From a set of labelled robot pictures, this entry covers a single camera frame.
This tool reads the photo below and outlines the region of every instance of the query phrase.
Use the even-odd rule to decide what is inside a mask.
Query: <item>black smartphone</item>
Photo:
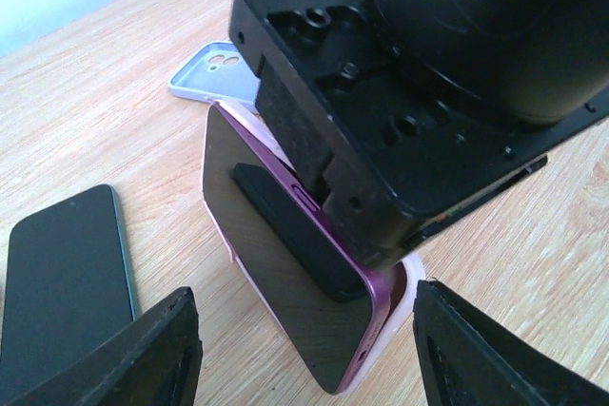
[[[0,404],[68,369],[134,321],[114,189],[97,185],[15,225],[5,295]]]

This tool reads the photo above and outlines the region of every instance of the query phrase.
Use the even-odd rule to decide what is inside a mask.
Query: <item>mounting hole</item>
[[[419,133],[419,124],[411,116],[392,117],[381,132],[383,142],[387,147],[396,145],[401,138],[416,137]]]
[[[308,22],[314,26],[322,28],[330,24],[330,18],[328,14],[323,10],[308,9],[305,14]]]
[[[220,64],[224,60],[225,60],[225,56],[223,56],[222,54],[217,54],[217,55],[213,56],[211,59],[209,59],[209,63],[210,64]]]
[[[416,137],[419,135],[419,125],[412,116],[395,118],[393,125],[404,137]]]
[[[351,197],[349,199],[349,206],[351,206],[351,209],[356,213],[362,211],[362,202],[357,197]]]

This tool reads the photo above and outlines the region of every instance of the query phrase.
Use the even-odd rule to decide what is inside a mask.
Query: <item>phone case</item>
[[[199,49],[169,79],[178,97],[199,102],[238,102],[257,113],[254,101],[260,80],[231,42],[211,42]]]
[[[263,143],[263,145],[265,145],[271,152],[273,152],[280,160],[282,160],[285,163],[286,168],[293,171],[293,167],[289,164],[289,162],[287,162],[287,159],[285,159],[285,160],[282,159],[282,157],[285,156],[283,151],[281,150],[279,145],[276,143],[276,141],[274,140],[274,138],[270,134],[270,132],[266,129],[265,125],[261,121],[259,121],[258,118],[256,118],[255,116],[252,116],[249,112],[244,110],[242,107],[232,104],[231,102],[219,102],[219,105],[223,109],[225,109],[231,116],[233,116],[235,119],[237,119],[240,122],[240,124],[242,124],[242,126],[244,126],[261,143]],[[201,176],[200,182],[203,183],[204,168],[201,167],[201,170],[202,170],[201,171],[202,176]],[[255,281],[247,273],[246,269],[244,268],[243,264],[241,263],[241,261],[239,259],[239,256],[235,253],[235,251],[230,246],[230,243],[228,242],[228,240],[224,237],[222,231],[220,230],[218,223],[216,223],[216,221],[213,218],[212,213],[209,211],[209,208],[206,205],[205,199],[203,199],[203,201],[204,201],[204,205],[207,209],[207,214],[209,214],[210,218],[213,220],[214,224],[216,225],[216,229],[218,230],[218,232],[219,232],[220,236],[222,237],[222,240],[228,250],[228,253],[230,256],[230,261],[235,262],[239,265],[239,267],[245,274],[247,280],[251,283],[251,285],[254,287],[254,290],[256,290],[260,299],[265,304],[265,306],[268,309],[268,311],[270,312],[271,316],[273,316],[273,318],[275,318],[277,323],[281,326],[281,323],[279,322],[278,318],[273,313],[269,304],[266,302],[265,297],[258,289]],[[400,261],[398,264],[396,264],[394,266],[394,268],[402,268],[403,272],[405,273],[405,276],[406,276],[406,286],[404,289],[403,296],[400,299],[400,302],[398,303],[398,305],[393,310],[393,312],[390,313],[390,315],[387,317],[386,321],[383,324],[383,329],[378,334],[378,336],[377,336],[375,342],[373,343],[372,347],[370,348],[370,350],[367,352],[363,364],[361,365],[360,369],[355,374],[355,376],[351,379],[350,383],[343,390],[343,393],[349,394],[357,388],[357,386],[362,382],[362,380],[365,378],[367,373],[370,371],[370,369],[372,368],[372,366],[374,365],[374,363],[376,362],[378,357],[381,355],[381,353],[383,352],[384,348],[387,346],[389,341],[400,330],[400,328],[403,326],[403,324],[406,321],[406,319],[408,318],[408,316],[412,313],[414,301],[415,301],[415,297],[416,297],[416,293],[417,293],[417,284],[419,283],[419,280],[425,280],[425,270],[424,270],[422,261],[417,254],[412,253],[409,256],[407,256],[405,259]]]

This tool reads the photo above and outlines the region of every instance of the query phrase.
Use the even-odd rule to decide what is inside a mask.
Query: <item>phone side button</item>
[[[304,206],[306,206],[306,209],[313,212],[318,211],[320,209],[319,206],[313,201],[313,199],[311,199],[306,194],[305,190],[302,189],[299,185],[293,184],[292,190],[294,191],[294,194],[296,194],[298,200],[301,201]]]

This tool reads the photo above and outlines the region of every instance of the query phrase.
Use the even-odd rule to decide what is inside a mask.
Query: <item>black plastic part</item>
[[[10,406],[189,406],[202,357],[194,297],[182,287]]]
[[[547,128],[470,116],[403,75],[373,0],[234,0],[256,107],[353,256],[395,264],[602,122],[609,89]]]
[[[365,297],[367,290],[355,270],[265,169],[237,164],[232,176],[249,202],[331,300],[345,303]]]
[[[429,406],[604,406],[557,364],[438,281],[419,281],[414,334]]]
[[[553,124],[609,81],[609,0],[374,3],[403,77],[471,116]]]

